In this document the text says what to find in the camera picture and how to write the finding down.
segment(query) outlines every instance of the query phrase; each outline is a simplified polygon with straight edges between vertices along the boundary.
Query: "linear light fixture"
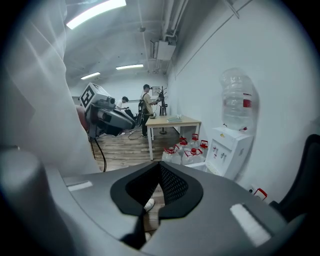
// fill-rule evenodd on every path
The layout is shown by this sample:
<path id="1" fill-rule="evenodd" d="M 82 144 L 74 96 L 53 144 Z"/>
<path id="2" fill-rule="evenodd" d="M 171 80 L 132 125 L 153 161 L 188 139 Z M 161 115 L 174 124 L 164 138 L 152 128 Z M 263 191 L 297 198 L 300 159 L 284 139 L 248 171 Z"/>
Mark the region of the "linear light fixture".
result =
<path id="1" fill-rule="evenodd" d="M 143 68 L 143 64 L 137 64 L 137 65 L 129 65 L 129 66 L 118 66 L 116 67 L 117 70 L 124 70 L 124 69 L 132 69 L 132 68 Z"/>
<path id="2" fill-rule="evenodd" d="M 126 5 L 126 0 L 105 1 L 79 14 L 77 17 L 69 21 L 66 25 L 73 30 L 75 27 L 79 26 L 80 24 L 84 23 L 94 16 Z"/>
<path id="3" fill-rule="evenodd" d="M 84 76 L 84 77 L 81 77 L 81 79 L 82 79 L 82 80 L 85 80 L 85 79 L 87 79 L 87 78 L 92 78 L 92 77 L 97 76 L 97 75 L 100 75 L 100 73 L 99 73 L 99 72 L 96 72 L 96 73 L 93 73 L 93 74 L 89 74 L 89 75 L 86 75 L 86 76 Z"/>

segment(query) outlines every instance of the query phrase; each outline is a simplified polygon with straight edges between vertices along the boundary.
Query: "table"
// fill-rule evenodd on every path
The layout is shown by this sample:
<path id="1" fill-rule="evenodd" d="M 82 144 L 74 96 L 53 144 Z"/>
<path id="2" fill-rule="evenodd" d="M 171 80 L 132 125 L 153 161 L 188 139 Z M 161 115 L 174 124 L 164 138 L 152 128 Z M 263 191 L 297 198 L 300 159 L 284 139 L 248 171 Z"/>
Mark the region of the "table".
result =
<path id="1" fill-rule="evenodd" d="M 149 142 L 149 153 L 150 160 L 154 159 L 154 154 L 152 150 L 152 141 L 154 140 L 154 128 L 162 128 L 162 127 L 182 127 L 182 131 L 180 131 L 181 136 L 184 135 L 183 127 L 185 126 L 195 126 L 195 133 L 199 134 L 201 122 L 185 115 L 181 116 L 181 122 L 167 122 L 167 119 L 174 116 L 163 115 L 157 116 L 155 119 L 148 119 L 146 122 L 146 127 L 148 130 L 148 142 Z"/>

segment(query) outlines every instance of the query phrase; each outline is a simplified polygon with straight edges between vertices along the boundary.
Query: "shoe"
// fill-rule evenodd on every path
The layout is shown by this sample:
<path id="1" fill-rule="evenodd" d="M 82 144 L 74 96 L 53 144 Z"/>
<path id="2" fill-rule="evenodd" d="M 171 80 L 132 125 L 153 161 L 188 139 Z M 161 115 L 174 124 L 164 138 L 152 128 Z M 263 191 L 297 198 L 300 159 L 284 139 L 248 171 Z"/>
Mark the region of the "shoe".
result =
<path id="1" fill-rule="evenodd" d="M 145 235 L 145 241 L 148 242 L 151 238 L 151 235 L 149 233 L 144 233 Z"/>
<path id="2" fill-rule="evenodd" d="M 144 206 L 145 211 L 149 212 L 152 209 L 152 207 L 154 207 L 154 205 L 155 205 L 155 200 L 150 198 L 149 201 Z"/>

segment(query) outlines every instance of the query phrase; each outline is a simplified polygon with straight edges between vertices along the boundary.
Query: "bottle label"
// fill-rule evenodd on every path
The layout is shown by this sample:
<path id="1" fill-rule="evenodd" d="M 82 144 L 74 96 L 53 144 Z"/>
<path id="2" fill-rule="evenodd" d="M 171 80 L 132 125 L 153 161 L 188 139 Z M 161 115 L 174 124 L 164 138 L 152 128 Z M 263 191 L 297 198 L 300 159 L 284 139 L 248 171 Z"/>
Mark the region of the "bottle label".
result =
<path id="1" fill-rule="evenodd" d="M 244 99 L 244 100 L 243 100 L 243 107 L 244 107 L 244 108 L 251 108 L 251 100 L 249 100 L 249 99 Z"/>

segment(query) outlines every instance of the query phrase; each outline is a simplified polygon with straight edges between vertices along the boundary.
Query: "table leg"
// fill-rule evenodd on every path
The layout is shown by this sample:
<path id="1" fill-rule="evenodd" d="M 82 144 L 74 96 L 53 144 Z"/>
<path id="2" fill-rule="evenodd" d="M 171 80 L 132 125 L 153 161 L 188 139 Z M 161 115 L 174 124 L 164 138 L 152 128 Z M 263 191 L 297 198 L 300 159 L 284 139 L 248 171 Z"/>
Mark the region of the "table leg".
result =
<path id="1" fill-rule="evenodd" d="M 195 128 L 195 133 L 199 134 L 199 131 L 200 131 L 200 124 L 197 124 Z"/>
<path id="2" fill-rule="evenodd" d="M 149 136 L 148 136 L 148 142 L 149 142 L 149 154 L 150 154 L 150 160 L 154 159 L 154 154 L 152 152 L 152 128 L 148 128 L 149 130 Z"/>

